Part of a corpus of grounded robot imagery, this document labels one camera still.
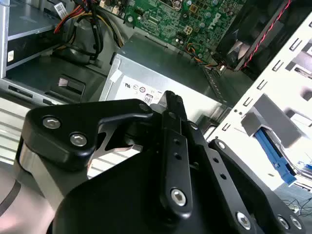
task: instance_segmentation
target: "blue plastic tab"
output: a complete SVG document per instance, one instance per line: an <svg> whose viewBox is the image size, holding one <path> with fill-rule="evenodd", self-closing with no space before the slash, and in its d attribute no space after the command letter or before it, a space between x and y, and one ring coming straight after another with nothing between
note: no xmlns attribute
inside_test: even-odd
<svg viewBox="0 0 312 234"><path fill-rule="evenodd" d="M264 135L262 129L259 129L254 134L254 137L259 141L261 147L268 156L268 159L272 163L273 167L278 171L282 180L285 181L285 183L287 183L288 185L292 185L297 179L287 169L287 160L284 157L280 157L278 155L269 140Z"/></svg>

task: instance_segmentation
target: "black metal bracket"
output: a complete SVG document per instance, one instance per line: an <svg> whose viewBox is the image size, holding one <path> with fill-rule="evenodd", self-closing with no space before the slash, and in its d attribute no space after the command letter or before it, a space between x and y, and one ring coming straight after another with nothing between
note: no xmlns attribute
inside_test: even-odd
<svg viewBox="0 0 312 234"><path fill-rule="evenodd" d="M54 201L60 204L55 233L306 232L224 142L207 144L198 126L187 120L180 96L167 91L161 103L166 107L162 114L135 99L44 107L27 114L19 146L24 150L18 151L26 152L21 165L29 166L25 169L47 198L51 188L63 188ZM73 135L80 138L74 141ZM93 179L79 180L83 183L70 192L60 186L59 175L70 178L86 171L100 143L108 150L138 143L143 150ZM27 163L27 157L44 170ZM41 172L49 174L47 183L54 186L45 183Z"/></svg>
<svg viewBox="0 0 312 234"><path fill-rule="evenodd" d="M223 141L216 139L209 147L219 153L248 211L265 233L306 232L298 216Z"/></svg>
<svg viewBox="0 0 312 234"><path fill-rule="evenodd" d="M152 109L137 99L42 107L27 113L21 136L32 152L75 171L89 163L100 127L113 132L152 115Z"/></svg>

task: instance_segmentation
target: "mounting hole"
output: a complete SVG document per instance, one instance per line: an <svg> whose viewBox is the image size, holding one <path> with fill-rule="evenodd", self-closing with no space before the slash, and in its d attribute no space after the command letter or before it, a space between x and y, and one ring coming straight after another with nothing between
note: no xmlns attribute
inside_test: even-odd
<svg viewBox="0 0 312 234"><path fill-rule="evenodd" d="M180 145L181 144L178 139L174 139L174 142L175 142L176 145Z"/></svg>
<svg viewBox="0 0 312 234"><path fill-rule="evenodd" d="M226 179L226 176L224 174L220 174L222 179Z"/></svg>
<svg viewBox="0 0 312 234"><path fill-rule="evenodd" d="M176 158L177 160L182 160L181 155L179 155L178 153L175 153L175 158Z"/></svg>

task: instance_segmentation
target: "green circuit board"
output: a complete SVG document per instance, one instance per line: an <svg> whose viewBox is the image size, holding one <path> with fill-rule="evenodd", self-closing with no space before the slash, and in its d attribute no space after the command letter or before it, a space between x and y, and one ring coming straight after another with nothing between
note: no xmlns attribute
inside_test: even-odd
<svg viewBox="0 0 312 234"><path fill-rule="evenodd" d="M129 0L124 20L181 50L189 43L207 61L246 0Z"/></svg>

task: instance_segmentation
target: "bolt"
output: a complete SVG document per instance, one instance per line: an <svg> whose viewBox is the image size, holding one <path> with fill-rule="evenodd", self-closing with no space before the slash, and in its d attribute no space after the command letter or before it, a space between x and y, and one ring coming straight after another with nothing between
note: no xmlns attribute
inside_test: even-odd
<svg viewBox="0 0 312 234"><path fill-rule="evenodd" d="M140 108L141 108L143 111L145 111L145 112L148 112L148 111L149 111L148 106L145 105L145 104L143 104L143 103L140 104Z"/></svg>
<svg viewBox="0 0 312 234"><path fill-rule="evenodd" d="M299 223L299 221L297 219L295 219L293 216L291 216L291 220L292 220L292 223L298 228L298 229L302 229L302 226L301 224Z"/></svg>
<svg viewBox="0 0 312 234"><path fill-rule="evenodd" d="M239 224L242 225L242 227L245 228L246 230L250 230L250 228L252 227L249 219L242 212L236 213L236 219L239 222Z"/></svg>
<svg viewBox="0 0 312 234"><path fill-rule="evenodd" d="M43 126L49 129L56 129L60 127L60 121L53 117L47 117L43 119Z"/></svg>
<svg viewBox="0 0 312 234"><path fill-rule="evenodd" d="M222 148L222 149L225 149L225 145L222 143L222 142L218 142L218 145Z"/></svg>
<svg viewBox="0 0 312 234"><path fill-rule="evenodd" d="M70 136L70 142L73 145L82 147L87 144L87 138L82 134L74 133Z"/></svg>
<svg viewBox="0 0 312 234"><path fill-rule="evenodd" d="M128 17L128 22L129 22L129 23L133 22L133 17L132 17L132 16L129 16L129 17Z"/></svg>
<svg viewBox="0 0 312 234"><path fill-rule="evenodd" d="M205 13L205 17L206 17L206 18L211 18L211 13L210 13L210 12L206 12L206 13Z"/></svg>
<svg viewBox="0 0 312 234"><path fill-rule="evenodd" d="M196 124L194 124L194 123L190 123L190 125L191 125L191 127L194 129L194 130L197 130L198 129L198 127L196 126Z"/></svg>
<svg viewBox="0 0 312 234"><path fill-rule="evenodd" d="M278 216L278 221L283 225L285 229L289 229L289 225L282 216Z"/></svg>
<svg viewBox="0 0 312 234"><path fill-rule="evenodd" d="M178 206L185 206L186 204L186 197L179 189L171 190L171 198Z"/></svg>

